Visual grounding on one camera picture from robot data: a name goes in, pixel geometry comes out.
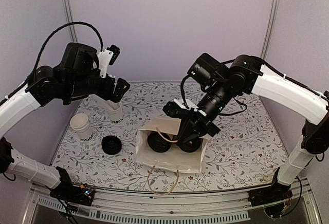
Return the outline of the beige paper takeout bag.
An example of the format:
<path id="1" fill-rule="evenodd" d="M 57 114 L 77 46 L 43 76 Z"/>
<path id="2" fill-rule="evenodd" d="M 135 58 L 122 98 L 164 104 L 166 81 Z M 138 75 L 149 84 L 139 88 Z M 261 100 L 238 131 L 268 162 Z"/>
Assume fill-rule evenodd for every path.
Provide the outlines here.
<path id="1" fill-rule="evenodd" d="M 158 196 L 168 195 L 173 192 L 182 174 L 192 175 L 202 172 L 202 162 L 211 137 L 209 135 L 199 137 L 202 139 L 200 148 L 193 153 L 184 152 L 179 148 L 180 145 L 176 140 L 179 126 L 179 119 L 159 116 L 137 130 L 135 159 L 137 163 L 150 168 L 147 175 L 147 184 L 150 191 Z M 167 152 L 158 153 L 149 147 L 147 138 L 152 132 L 158 133 L 171 143 L 171 148 Z M 152 188 L 150 176 L 156 169 L 170 171 L 175 174 L 176 179 L 169 190 L 158 192 Z"/>

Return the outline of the black plastic cup lid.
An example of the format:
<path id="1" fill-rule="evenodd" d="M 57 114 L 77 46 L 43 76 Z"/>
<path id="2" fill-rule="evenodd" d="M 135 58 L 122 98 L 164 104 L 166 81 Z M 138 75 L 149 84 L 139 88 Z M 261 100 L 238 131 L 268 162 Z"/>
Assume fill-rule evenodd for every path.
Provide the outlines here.
<path id="1" fill-rule="evenodd" d="M 171 143 L 156 132 L 152 132 L 148 135 L 147 142 L 149 147 L 158 153 L 167 152 L 171 148 Z"/>

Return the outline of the stack of white paper cups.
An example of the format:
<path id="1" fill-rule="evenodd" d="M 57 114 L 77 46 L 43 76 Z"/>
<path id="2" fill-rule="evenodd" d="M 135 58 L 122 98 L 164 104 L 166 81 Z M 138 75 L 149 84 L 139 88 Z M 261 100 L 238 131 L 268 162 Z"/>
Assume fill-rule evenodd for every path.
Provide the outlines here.
<path id="1" fill-rule="evenodd" d="M 74 115 L 70 120 L 70 126 L 81 141 L 88 142 L 94 138 L 94 132 L 86 114 Z"/>

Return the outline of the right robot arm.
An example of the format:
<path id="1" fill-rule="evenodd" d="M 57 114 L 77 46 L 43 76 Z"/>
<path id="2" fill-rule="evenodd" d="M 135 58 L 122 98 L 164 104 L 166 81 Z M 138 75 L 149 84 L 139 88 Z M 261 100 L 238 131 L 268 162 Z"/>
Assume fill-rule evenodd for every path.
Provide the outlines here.
<path id="1" fill-rule="evenodd" d="M 237 95 L 254 94 L 275 101 L 303 116 L 302 140 L 279 167 L 272 186 L 266 189 L 269 201 L 277 201 L 294 178 L 311 160 L 328 149 L 328 93 L 315 91 L 282 73 L 259 57 L 240 55 L 230 67 L 207 53 L 201 54 L 187 72 L 205 92 L 194 110 L 181 117 L 178 144 L 203 135 L 214 136 L 219 128 L 213 120 Z"/>

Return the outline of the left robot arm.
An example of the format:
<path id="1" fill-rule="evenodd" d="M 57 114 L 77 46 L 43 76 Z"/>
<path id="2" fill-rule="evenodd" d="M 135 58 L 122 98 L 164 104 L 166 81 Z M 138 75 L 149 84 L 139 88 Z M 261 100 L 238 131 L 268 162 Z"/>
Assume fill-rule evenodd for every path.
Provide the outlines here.
<path id="1" fill-rule="evenodd" d="M 46 45 L 38 53 L 33 70 L 12 93 L 1 101 L 1 173 L 22 176 L 57 191 L 65 200 L 73 200 L 76 188 L 65 169 L 47 166 L 15 150 L 4 135 L 31 112 L 54 99 L 64 105 L 96 95 L 118 103 L 128 91 L 129 83 L 111 77 L 107 68 L 120 54 L 116 45 L 101 47 L 70 42 L 59 65 L 39 66 Z"/>

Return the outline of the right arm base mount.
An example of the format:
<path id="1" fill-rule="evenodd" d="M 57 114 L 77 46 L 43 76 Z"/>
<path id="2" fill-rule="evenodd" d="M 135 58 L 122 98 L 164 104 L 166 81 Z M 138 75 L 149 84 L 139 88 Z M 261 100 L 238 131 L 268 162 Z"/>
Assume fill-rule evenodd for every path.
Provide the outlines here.
<path id="1" fill-rule="evenodd" d="M 253 207 L 260 206 L 284 199 L 289 199 L 293 196 L 290 185 L 282 185 L 278 183 L 277 175 L 274 175 L 270 186 L 250 190 L 248 192 L 248 201 Z"/>

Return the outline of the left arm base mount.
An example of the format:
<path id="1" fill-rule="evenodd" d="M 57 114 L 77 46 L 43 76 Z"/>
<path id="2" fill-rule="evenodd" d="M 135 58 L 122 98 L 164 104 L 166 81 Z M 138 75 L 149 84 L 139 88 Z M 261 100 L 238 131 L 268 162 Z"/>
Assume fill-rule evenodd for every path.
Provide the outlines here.
<path id="1" fill-rule="evenodd" d="M 95 196 L 95 188 L 87 183 L 76 186 L 72 183 L 65 169 L 57 166 L 56 170 L 60 175 L 60 184 L 50 190 L 50 196 L 66 202 L 91 206 Z"/>

